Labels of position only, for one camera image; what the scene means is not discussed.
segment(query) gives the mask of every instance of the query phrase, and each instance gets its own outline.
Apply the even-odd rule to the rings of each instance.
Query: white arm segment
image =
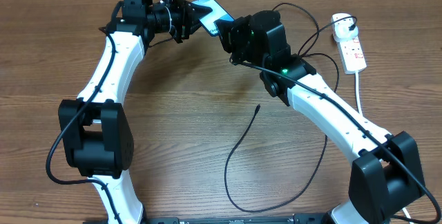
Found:
[[[140,203],[135,195],[129,170],[123,171],[119,179],[114,179],[112,176],[93,176],[90,179],[98,179],[108,185],[115,208],[123,224],[141,223],[143,218],[143,204]],[[108,212],[108,224],[118,224],[118,221],[114,219],[106,192],[102,190],[102,186],[96,183],[94,183],[94,186]]]
[[[115,42],[117,53],[112,64],[112,68],[106,77],[101,93],[98,93],[93,102],[105,102],[113,100],[115,103],[124,103],[127,88],[131,82],[133,72],[144,57],[144,46],[141,37],[132,35],[131,32],[114,32],[110,34]],[[112,55],[112,44],[109,38],[106,38],[106,47],[98,67],[90,79],[86,88],[77,98],[83,98],[83,101],[89,99],[95,90],[98,82],[102,78]]]
[[[348,111],[364,128],[370,131],[379,142],[384,143],[387,141],[385,135],[390,134],[387,130],[376,126],[355,111],[328,87],[319,74],[306,75],[299,79],[299,82],[327,94]],[[350,164],[353,160],[359,158],[358,152],[360,150],[366,149],[371,151],[377,147],[369,138],[364,138],[363,133],[358,130],[358,127],[327,100],[321,99],[300,86],[287,89],[287,95],[290,105],[295,110],[306,115],[325,135],[329,136],[344,153]]]

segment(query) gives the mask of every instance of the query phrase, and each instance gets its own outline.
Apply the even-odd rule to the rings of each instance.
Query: wooden table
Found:
[[[81,223],[106,212],[91,185],[62,186],[44,163],[60,132],[57,108],[89,81],[104,47],[98,27],[119,0],[0,0],[0,223]],[[418,142],[428,189],[442,201],[442,0],[217,0],[234,17],[297,3],[321,26],[336,12],[359,19],[368,68],[361,73],[364,114],[392,133]],[[292,51],[314,32],[302,12],[281,8]],[[158,35],[154,41],[165,38]],[[342,68],[332,31],[312,50]],[[336,71],[309,58],[329,85]],[[338,94],[352,106],[354,77],[341,73]],[[330,142],[309,189],[280,209],[245,214],[227,199],[227,155],[261,104],[249,135],[229,165],[233,199],[247,209],[275,205],[302,189],[324,145],[306,117],[271,98],[258,71],[232,66],[218,38],[201,29],[190,40],[147,52],[128,90],[124,110],[135,139],[131,176],[148,216],[202,218],[325,212],[345,201],[350,166]],[[63,148],[52,169],[79,178]],[[431,219],[425,197],[408,207]]]

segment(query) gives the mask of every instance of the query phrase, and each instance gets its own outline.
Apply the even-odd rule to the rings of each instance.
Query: wood grain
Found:
[[[0,223],[81,223],[105,218],[90,185],[61,186],[44,170],[59,133],[57,108],[74,99],[101,57],[107,23],[119,0],[0,0]],[[416,138],[425,182],[442,200],[442,0],[217,0],[234,17],[297,3],[325,25],[332,14],[359,19],[368,69],[361,73],[365,115],[392,133]],[[314,31],[311,20],[281,8],[293,52]],[[158,35],[155,40],[165,38]],[[331,30],[314,52],[339,61]],[[309,61],[334,85],[333,64]],[[338,94],[354,106],[354,78],[342,75]],[[131,177],[148,216],[253,216],[228,201],[224,163],[261,104],[249,135],[232,157],[229,187],[247,209],[287,200],[307,182],[323,134],[306,117],[268,96],[258,71],[232,66],[218,38],[203,30],[190,40],[148,51],[124,109],[135,139]],[[52,168],[79,178],[61,148]],[[347,199],[350,167],[330,142],[310,188],[294,203],[262,215],[324,212]],[[433,218],[422,198],[408,207]]]

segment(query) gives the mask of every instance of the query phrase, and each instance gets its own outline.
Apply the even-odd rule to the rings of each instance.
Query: wooden surface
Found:
[[[108,22],[117,1],[0,0],[0,223],[81,223],[106,216],[91,185],[56,185],[44,163],[60,131],[59,103],[75,99],[93,74],[104,47],[97,28]],[[234,17],[281,1],[297,3],[321,26],[336,12],[356,15],[368,63],[361,73],[364,113],[392,133],[406,130],[416,139],[425,182],[442,201],[442,0],[217,1]],[[296,52],[314,26],[295,9],[281,8],[281,14]],[[330,54],[342,68],[330,29],[312,51]],[[333,86],[333,64],[323,57],[309,61]],[[353,76],[342,75],[338,94],[355,105]],[[323,134],[269,97],[258,71],[230,65],[219,39],[204,30],[183,44],[147,52],[124,110],[135,139],[131,177],[148,216],[325,212],[347,199],[350,167],[330,142],[310,188],[296,202],[250,215],[228,201],[224,163],[257,104],[261,112],[228,176],[233,199],[247,209],[296,194],[317,163]],[[62,146],[52,168],[59,178],[79,178]],[[426,198],[408,209],[413,217],[434,217]]]

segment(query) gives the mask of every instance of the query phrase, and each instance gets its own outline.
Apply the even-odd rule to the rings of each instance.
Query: cable tip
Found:
[[[260,108],[261,108],[261,105],[258,104],[255,109],[255,114],[258,114],[258,112],[260,111]]]

